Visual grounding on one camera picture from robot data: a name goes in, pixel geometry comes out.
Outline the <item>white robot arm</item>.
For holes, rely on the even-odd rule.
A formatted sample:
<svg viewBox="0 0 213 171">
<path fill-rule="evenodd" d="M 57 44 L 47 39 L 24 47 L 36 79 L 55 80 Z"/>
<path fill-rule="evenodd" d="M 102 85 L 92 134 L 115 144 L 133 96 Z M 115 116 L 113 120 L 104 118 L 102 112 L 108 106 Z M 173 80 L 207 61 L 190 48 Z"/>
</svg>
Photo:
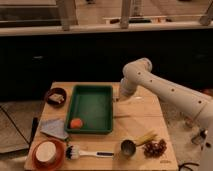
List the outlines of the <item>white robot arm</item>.
<svg viewBox="0 0 213 171">
<path fill-rule="evenodd" d="M 130 98 L 142 86 L 173 104 L 207 131 L 198 171 L 213 171 L 213 97 L 184 87 L 151 73 L 148 58 L 127 63 L 119 87 L 119 98 Z"/>
</svg>

